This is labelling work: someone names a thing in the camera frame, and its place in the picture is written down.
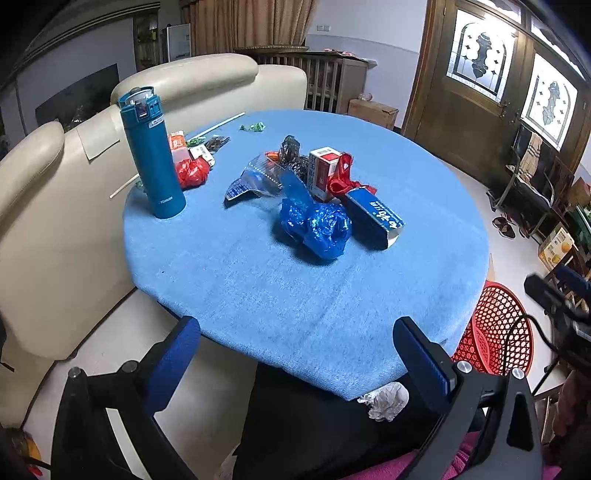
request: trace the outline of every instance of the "blue gripper pad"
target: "blue gripper pad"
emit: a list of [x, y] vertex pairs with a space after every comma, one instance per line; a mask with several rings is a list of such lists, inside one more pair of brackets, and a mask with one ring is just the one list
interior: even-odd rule
[[456, 388], [452, 360], [440, 345], [430, 342], [410, 317], [401, 317], [392, 330], [394, 348], [430, 410], [444, 414]]
[[183, 317], [163, 342], [156, 343], [139, 365], [144, 408], [153, 415], [168, 406], [185, 370], [199, 347], [201, 327]]

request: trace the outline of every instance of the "blue tablecloth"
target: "blue tablecloth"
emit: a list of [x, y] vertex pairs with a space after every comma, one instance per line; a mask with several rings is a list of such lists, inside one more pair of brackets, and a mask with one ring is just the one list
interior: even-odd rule
[[[239, 131], [262, 121], [262, 133]], [[232, 137], [207, 183], [185, 192], [187, 207], [159, 220], [133, 188], [124, 211], [133, 281], [207, 337], [350, 400], [405, 368], [392, 325], [411, 316], [451, 354], [484, 285], [488, 239], [472, 198], [438, 159], [410, 140], [362, 120], [312, 111], [244, 116], [214, 134]], [[277, 224], [280, 200], [231, 207], [226, 188], [259, 153], [286, 135], [301, 153], [330, 146], [354, 156], [352, 178], [406, 226], [384, 251], [355, 238], [322, 264]]]

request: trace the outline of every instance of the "red plastic bag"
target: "red plastic bag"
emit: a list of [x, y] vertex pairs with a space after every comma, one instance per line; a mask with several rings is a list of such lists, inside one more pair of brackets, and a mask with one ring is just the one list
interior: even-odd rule
[[329, 178], [327, 183], [328, 191], [337, 198], [343, 197], [349, 190], [364, 187], [369, 190], [372, 194], [378, 191], [378, 189], [371, 185], [363, 185], [361, 182], [351, 180], [350, 172], [351, 165], [353, 164], [353, 157], [348, 153], [341, 154], [339, 163], [336, 167], [335, 174]]
[[181, 189], [199, 187], [207, 180], [209, 174], [209, 163], [203, 157], [197, 157], [196, 160], [183, 160], [178, 162], [174, 168], [177, 171], [178, 182]]

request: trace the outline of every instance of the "stained glass window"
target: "stained glass window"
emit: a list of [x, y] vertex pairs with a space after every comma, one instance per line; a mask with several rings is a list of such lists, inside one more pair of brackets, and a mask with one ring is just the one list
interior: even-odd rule
[[447, 76], [500, 102], [514, 43], [515, 29], [497, 17], [458, 10]]
[[576, 100], [577, 89], [548, 61], [535, 54], [522, 120], [560, 150]]
[[506, 17], [521, 23], [521, 8], [510, 0], [475, 0], [479, 4], [486, 5]]
[[563, 59], [565, 59], [565, 61], [574, 69], [574, 71], [584, 78], [579, 67], [577, 67], [576, 64], [574, 64], [570, 60], [569, 56], [564, 52], [562, 42], [536, 17], [531, 17], [531, 32], [542, 42], [552, 48], [552, 50], [554, 50]]

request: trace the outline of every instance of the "metal screw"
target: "metal screw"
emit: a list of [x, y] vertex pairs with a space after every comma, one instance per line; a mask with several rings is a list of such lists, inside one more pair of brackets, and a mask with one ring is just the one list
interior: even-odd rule
[[126, 374], [130, 374], [135, 372], [138, 369], [138, 363], [135, 360], [127, 360], [122, 366], [121, 370], [123, 370]]
[[521, 368], [514, 368], [511, 373], [513, 374], [513, 376], [515, 378], [518, 378], [519, 380], [521, 380], [523, 377], [525, 377], [525, 373], [523, 373], [523, 370]]
[[466, 362], [465, 360], [460, 360], [457, 363], [457, 369], [460, 372], [464, 372], [465, 374], [469, 374], [472, 371], [472, 366], [470, 362]]
[[81, 373], [82, 373], [82, 370], [80, 370], [79, 367], [72, 367], [72, 368], [70, 368], [70, 371], [68, 372], [68, 377], [70, 377], [70, 378], [76, 378]]

